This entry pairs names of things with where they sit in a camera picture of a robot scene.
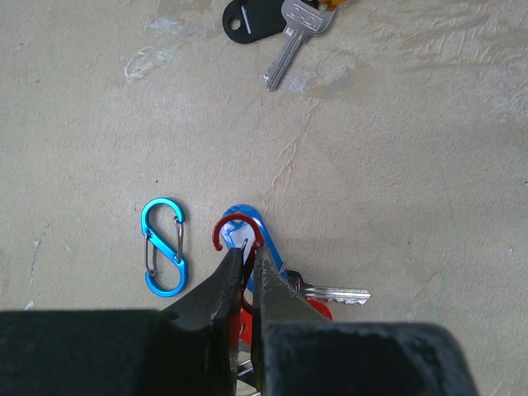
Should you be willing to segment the blue tag key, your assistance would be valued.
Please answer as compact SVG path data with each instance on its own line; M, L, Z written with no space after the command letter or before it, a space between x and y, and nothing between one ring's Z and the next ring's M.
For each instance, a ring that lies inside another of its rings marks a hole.
M295 291L299 292L308 300L317 300L323 303L337 302L343 304L365 304L371 297L368 290L353 288L338 288L329 286L317 286L303 279L299 272L287 270L267 226L259 212L250 205L240 204L228 208L223 216L232 214L246 215L252 219L264 238L264 247L271 254L271 262L276 265L279 274L286 279ZM251 244L254 240L254 232L250 224L240 219L227 222L219 231L228 248L240 248L245 240Z

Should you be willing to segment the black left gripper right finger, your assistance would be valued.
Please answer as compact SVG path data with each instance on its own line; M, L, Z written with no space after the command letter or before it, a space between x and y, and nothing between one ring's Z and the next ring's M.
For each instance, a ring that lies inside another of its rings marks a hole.
M263 395L320 395L322 361L318 328L332 322L282 278L268 249L259 248L252 297L252 363Z

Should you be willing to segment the red carabiner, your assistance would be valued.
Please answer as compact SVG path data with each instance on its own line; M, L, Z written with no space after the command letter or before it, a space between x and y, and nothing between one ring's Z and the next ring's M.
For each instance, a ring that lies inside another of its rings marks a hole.
M244 296L244 292L247 289L248 280L254 268L255 259L257 256L257 250L259 248L264 247L265 239L262 236L262 233L253 218L249 217L246 214L235 212L232 214L225 215L222 219L220 219L216 223L214 227L214 230L212 233L212 243L214 245L214 248L217 251L221 251L223 248L219 240L220 231L228 222L231 222L231 221L240 221L240 222L248 224L252 228L252 231L254 234L254 241L249 249L248 258L245 262L243 262L242 300L241 300L242 309L246 311L248 314L252 314L252 305L248 303L248 301L246 300Z

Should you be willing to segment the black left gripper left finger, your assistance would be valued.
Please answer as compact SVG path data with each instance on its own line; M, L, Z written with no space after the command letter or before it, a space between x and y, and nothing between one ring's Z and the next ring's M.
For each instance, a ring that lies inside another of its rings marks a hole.
M163 310L171 324L164 394L236 394L242 278L242 250L231 248L212 275Z

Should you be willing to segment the black tag key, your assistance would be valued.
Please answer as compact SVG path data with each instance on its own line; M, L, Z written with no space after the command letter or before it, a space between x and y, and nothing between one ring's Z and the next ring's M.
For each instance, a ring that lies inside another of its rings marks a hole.
M295 59L300 47L310 38L325 34L336 10L325 11L318 1L232 1L224 9L222 25L232 41L247 45L278 33L285 43L264 81L274 92Z

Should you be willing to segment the orange carabiner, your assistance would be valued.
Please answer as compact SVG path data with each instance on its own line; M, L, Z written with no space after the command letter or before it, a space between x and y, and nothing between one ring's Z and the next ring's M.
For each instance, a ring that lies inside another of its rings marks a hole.
M347 0L318 0L318 3L322 5L325 11L333 11L345 2Z

